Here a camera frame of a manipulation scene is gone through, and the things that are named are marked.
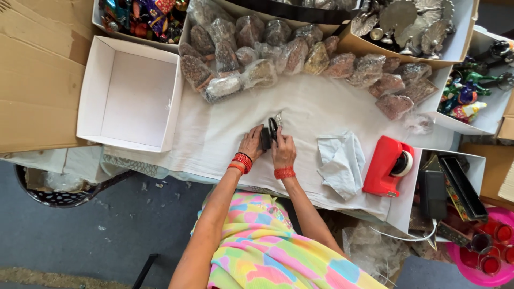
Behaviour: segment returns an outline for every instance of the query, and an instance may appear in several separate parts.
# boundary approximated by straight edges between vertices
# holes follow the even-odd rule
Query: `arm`
[[[255,127],[245,134],[238,150],[238,152],[247,154],[252,161],[257,160],[263,153],[262,150],[257,150],[262,127],[263,125]],[[244,168],[244,164],[238,161],[233,161],[231,164]],[[169,289],[207,287],[211,273],[212,255],[219,247],[223,224],[240,177],[239,169],[228,168],[212,192],[196,223],[193,236],[191,236],[173,273]]]
[[[282,130],[279,129],[277,131],[277,142],[273,141],[271,148],[275,169],[293,166],[296,159],[296,147],[291,136],[283,136]],[[334,237],[332,237],[330,230],[310,202],[296,177],[284,178],[282,183],[295,207],[298,222],[304,236],[318,241],[348,259]]]

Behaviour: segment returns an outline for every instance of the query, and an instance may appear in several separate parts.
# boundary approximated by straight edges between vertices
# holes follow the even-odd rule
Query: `light blue cloth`
[[[359,139],[349,130],[340,135],[318,137],[318,149],[323,166],[318,173],[323,184],[332,187],[345,201],[362,188],[360,175],[366,160]]]

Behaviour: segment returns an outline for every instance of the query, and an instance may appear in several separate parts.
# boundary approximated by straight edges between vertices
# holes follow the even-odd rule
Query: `woman's right hand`
[[[277,141],[271,145],[273,166],[275,169],[292,167],[296,159],[295,142],[290,135],[282,135],[282,128],[277,130]]]

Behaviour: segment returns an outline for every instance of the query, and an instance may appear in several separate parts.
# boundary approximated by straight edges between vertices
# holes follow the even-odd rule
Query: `empty white box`
[[[469,48],[470,55],[478,55],[489,49],[494,39],[505,40],[501,36],[485,32],[481,27],[475,27],[471,44]],[[464,135],[493,135],[498,130],[500,122],[503,117],[507,103],[509,102],[510,94],[512,91],[502,91],[499,88],[492,88],[492,95],[479,96],[479,102],[487,103],[487,107],[478,112],[478,116],[471,124],[465,124],[461,121],[453,119],[447,115],[437,112],[439,101],[443,95],[443,89],[446,86],[448,76],[452,71],[452,67],[447,67],[435,71],[429,78],[438,88],[435,94],[429,97],[426,101],[419,105],[418,111],[426,113],[435,119],[435,123],[449,128],[453,131],[462,133]],[[490,70],[490,76],[499,76],[503,72],[514,73],[514,68],[507,65],[496,67]]]
[[[80,95],[77,136],[133,150],[171,150],[183,79],[180,57],[95,36]]]
[[[424,156],[427,153],[430,154],[431,152],[437,152],[439,156],[461,155],[466,157],[469,162],[469,171],[466,173],[466,176],[473,186],[473,189],[475,189],[476,193],[480,195],[486,161],[484,157],[458,152],[414,148],[412,169],[402,177],[398,183],[396,189],[400,192],[400,196],[391,199],[391,206],[389,207],[389,213],[386,219],[386,222],[404,233],[409,233],[412,202],[414,200],[414,191],[416,189],[421,156]]]
[[[125,41],[144,44],[144,45],[152,46],[152,47],[162,49],[165,51],[169,51],[169,52],[173,52],[173,53],[178,53],[178,45],[180,45],[181,43],[189,43],[189,31],[191,31],[191,27],[189,25],[189,17],[186,17],[186,20],[184,21],[182,36],[180,37],[180,40],[178,41],[178,45],[161,43],[161,42],[148,40],[148,39],[144,39],[144,38],[139,38],[139,37],[135,37],[135,36],[120,33],[120,32],[107,31],[107,29],[105,29],[105,27],[103,27],[103,24],[102,24],[103,11],[101,11],[99,8],[99,5],[98,5],[99,0],[94,0],[93,2],[94,2],[93,3],[93,15],[91,17],[91,22],[98,28],[102,29],[103,32],[107,33],[112,38],[117,38],[117,39],[121,39],[121,40],[125,40]]]

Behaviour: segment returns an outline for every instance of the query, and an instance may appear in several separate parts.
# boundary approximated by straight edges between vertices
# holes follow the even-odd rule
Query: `red tape dispenser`
[[[396,184],[412,168],[414,149],[396,139],[381,136],[371,159],[362,191],[378,196],[398,197]]]

